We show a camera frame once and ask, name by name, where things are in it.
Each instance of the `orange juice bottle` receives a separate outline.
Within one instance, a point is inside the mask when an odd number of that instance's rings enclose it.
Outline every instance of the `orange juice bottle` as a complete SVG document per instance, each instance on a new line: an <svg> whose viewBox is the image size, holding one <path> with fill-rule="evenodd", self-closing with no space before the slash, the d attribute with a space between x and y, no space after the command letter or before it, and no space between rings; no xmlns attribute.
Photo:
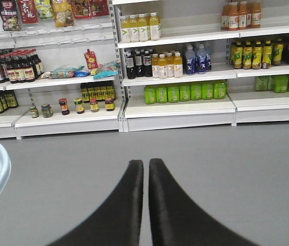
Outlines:
<svg viewBox="0 0 289 246"><path fill-rule="evenodd" d="M260 0L255 0L253 3L253 8L252 8L252 25L251 27L253 28L259 28L261 27L261 2Z"/></svg>

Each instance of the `jar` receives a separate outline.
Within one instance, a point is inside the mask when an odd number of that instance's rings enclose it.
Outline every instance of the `jar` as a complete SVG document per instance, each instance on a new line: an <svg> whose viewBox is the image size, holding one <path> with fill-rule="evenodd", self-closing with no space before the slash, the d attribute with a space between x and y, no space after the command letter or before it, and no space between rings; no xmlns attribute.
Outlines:
<svg viewBox="0 0 289 246"><path fill-rule="evenodd" d="M82 98L74 99L74 103L75 103L76 112L78 114L83 114L85 110L84 110L84 104L83 104Z"/></svg>
<svg viewBox="0 0 289 246"><path fill-rule="evenodd" d="M105 108L107 111L113 111L115 109L114 99L108 97L105 99Z"/></svg>
<svg viewBox="0 0 289 246"><path fill-rule="evenodd" d="M30 114L32 115L32 118L38 118L38 109L36 106L30 106Z"/></svg>
<svg viewBox="0 0 289 246"><path fill-rule="evenodd" d="M43 118L50 118L53 115L50 104L41 105L41 111L42 111Z"/></svg>
<svg viewBox="0 0 289 246"><path fill-rule="evenodd" d="M61 108L61 114L62 115L68 115L69 114L69 109L67 105L67 99L66 98L61 98L58 100L60 108Z"/></svg>
<svg viewBox="0 0 289 246"><path fill-rule="evenodd" d="M97 99L93 98L90 100L90 108L92 112L99 111L99 105L98 105Z"/></svg>

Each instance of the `yellow juice bottle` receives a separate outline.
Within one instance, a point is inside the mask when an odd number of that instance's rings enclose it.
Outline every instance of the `yellow juice bottle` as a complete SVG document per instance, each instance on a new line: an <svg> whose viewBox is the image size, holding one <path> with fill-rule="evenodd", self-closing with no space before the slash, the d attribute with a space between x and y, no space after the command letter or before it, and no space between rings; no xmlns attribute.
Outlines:
<svg viewBox="0 0 289 246"><path fill-rule="evenodd" d="M130 37L130 16L125 15L120 17L121 25L121 39L123 43L129 43L131 41Z"/></svg>

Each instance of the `bottle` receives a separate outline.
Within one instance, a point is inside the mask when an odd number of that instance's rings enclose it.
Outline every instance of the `bottle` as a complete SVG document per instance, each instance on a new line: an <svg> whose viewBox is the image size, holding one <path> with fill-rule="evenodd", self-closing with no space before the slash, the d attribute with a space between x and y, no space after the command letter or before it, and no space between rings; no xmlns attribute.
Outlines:
<svg viewBox="0 0 289 246"><path fill-rule="evenodd" d="M131 42L130 37L130 16L124 15L120 17L120 27L121 27L121 41L122 43Z"/></svg>
<svg viewBox="0 0 289 246"><path fill-rule="evenodd" d="M143 65L144 65L144 75L145 77L152 77L153 76L153 68L151 65L151 55L149 54L149 51L146 50L144 52L143 56Z"/></svg>
<svg viewBox="0 0 289 246"><path fill-rule="evenodd" d="M159 78L167 78L167 61L164 54L159 55L158 66Z"/></svg>
<svg viewBox="0 0 289 246"><path fill-rule="evenodd" d="M131 56L131 53L127 54L126 57L126 74L128 79L135 79L136 74L135 74L135 67L134 67L134 59Z"/></svg>
<svg viewBox="0 0 289 246"><path fill-rule="evenodd" d="M239 9L239 28L238 30L245 30L247 29L247 1L240 2L240 9Z"/></svg>
<svg viewBox="0 0 289 246"><path fill-rule="evenodd" d="M150 37L151 40L159 40L160 38L160 31L159 31L159 19L157 17L157 13L153 12L150 13Z"/></svg>
<svg viewBox="0 0 289 246"><path fill-rule="evenodd" d="M253 3L252 7L252 23L251 27L252 28L259 28L261 27L261 2L260 0L254 0L255 2Z"/></svg>
<svg viewBox="0 0 289 246"><path fill-rule="evenodd" d="M174 77L181 78L183 76L183 64L180 53L175 53L174 57Z"/></svg>
<svg viewBox="0 0 289 246"><path fill-rule="evenodd" d="M282 60L283 43L282 38L277 38L277 42L273 46L273 62L274 66L281 65Z"/></svg>
<svg viewBox="0 0 289 246"><path fill-rule="evenodd" d="M148 41L147 19L145 14L140 14L138 19L139 40L141 42Z"/></svg>
<svg viewBox="0 0 289 246"><path fill-rule="evenodd" d="M193 51L192 45L187 46L187 52L185 53L185 58L187 61L186 74L192 75L196 73L195 69L195 52Z"/></svg>
<svg viewBox="0 0 289 246"><path fill-rule="evenodd" d="M174 57L172 53L167 53L167 77L174 77Z"/></svg>
<svg viewBox="0 0 289 246"><path fill-rule="evenodd" d="M153 78L159 78L159 65L158 65L158 54L153 54L152 59L152 70L153 70Z"/></svg>
<svg viewBox="0 0 289 246"><path fill-rule="evenodd" d="M205 50L204 44L199 45L199 50L197 51L197 57L198 57L197 73L205 74L206 73L206 50Z"/></svg>
<svg viewBox="0 0 289 246"><path fill-rule="evenodd" d="M239 25L239 12L238 12L238 3L233 2L229 3L230 11L229 11L229 31L236 31L238 30Z"/></svg>
<svg viewBox="0 0 289 246"><path fill-rule="evenodd" d="M253 47L250 41L245 42L246 45L243 48L243 55L242 55L242 68L243 69L250 69L252 68L252 54L253 54Z"/></svg>
<svg viewBox="0 0 289 246"><path fill-rule="evenodd" d="M256 44L253 47L252 69L262 68L262 55L263 55L263 47L261 46L261 41L256 41Z"/></svg>
<svg viewBox="0 0 289 246"><path fill-rule="evenodd" d="M145 75L144 73L145 69L142 63L142 56L140 54L140 51L137 51L135 55L135 75L137 77L143 77Z"/></svg>
<svg viewBox="0 0 289 246"><path fill-rule="evenodd" d="M138 15L130 15L131 42L139 42Z"/></svg>
<svg viewBox="0 0 289 246"><path fill-rule="evenodd" d="M267 40L263 47L263 62L262 62L263 69L269 69L271 67L272 63L271 58L272 58L272 45L271 41Z"/></svg>

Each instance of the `food package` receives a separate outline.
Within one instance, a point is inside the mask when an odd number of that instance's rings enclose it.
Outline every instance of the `food package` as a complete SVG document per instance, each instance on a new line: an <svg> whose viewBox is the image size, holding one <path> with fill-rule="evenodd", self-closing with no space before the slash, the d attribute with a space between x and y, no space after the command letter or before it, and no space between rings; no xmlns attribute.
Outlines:
<svg viewBox="0 0 289 246"><path fill-rule="evenodd" d="M74 16L69 0L53 0L52 7L57 28L74 26Z"/></svg>
<svg viewBox="0 0 289 246"><path fill-rule="evenodd" d="M107 0L89 0L92 17L109 15Z"/></svg>
<svg viewBox="0 0 289 246"><path fill-rule="evenodd" d="M14 0L0 0L0 16L5 31L20 31L17 5Z"/></svg>
<svg viewBox="0 0 289 246"><path fill-rule="evenodd" d="M35 0L38 16L40 19L53 18L50 0Z"/></svg>
<svg viewBox="0 0 289 246"><path fill-rule="evenodd" d="M72 8L76 19L92 17L89 0L72 0Z"/></svg>
<svg viewBox="0 0 289 246"><path fill-rule="evenodd" d="M17 0L23 24L37 24L38 17L34 0Z"/></svg>

